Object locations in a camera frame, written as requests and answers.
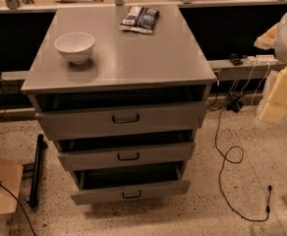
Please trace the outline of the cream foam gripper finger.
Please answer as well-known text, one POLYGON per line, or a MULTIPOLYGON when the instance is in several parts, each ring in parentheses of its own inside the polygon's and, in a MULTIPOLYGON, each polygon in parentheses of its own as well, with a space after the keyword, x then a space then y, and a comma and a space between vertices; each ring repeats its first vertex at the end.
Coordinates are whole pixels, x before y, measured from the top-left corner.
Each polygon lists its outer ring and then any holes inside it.
POLYGON ((260 35, 256 39, 256 41, 254 43, 254 47, 257 47, 257 48, 263 49, 263 50, 274 49, 276 47, 276 38, 277 38, 278 26, 279 26, 279 24, 275 24, 268 31, 266 31, 264 34, 260 35))
POLYGON ((258 118, 276 123, 287 114, 287 66, 280 72, 271 70, 266 78, 262 100, 258 105, 258 118))

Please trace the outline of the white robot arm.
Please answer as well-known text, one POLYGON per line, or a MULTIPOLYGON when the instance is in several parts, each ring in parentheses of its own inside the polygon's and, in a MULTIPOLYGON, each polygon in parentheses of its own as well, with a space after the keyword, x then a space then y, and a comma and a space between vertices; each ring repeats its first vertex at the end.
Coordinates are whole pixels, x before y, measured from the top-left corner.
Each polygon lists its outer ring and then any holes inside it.
POLYGON ((277 75, 269 94, 262 101, 258 117, 267 123, 276 123, 287 114, 287 13, 280 22, 260 35, 254 43, 259 49, 273 49, 276 58, 286 66, 277 75))

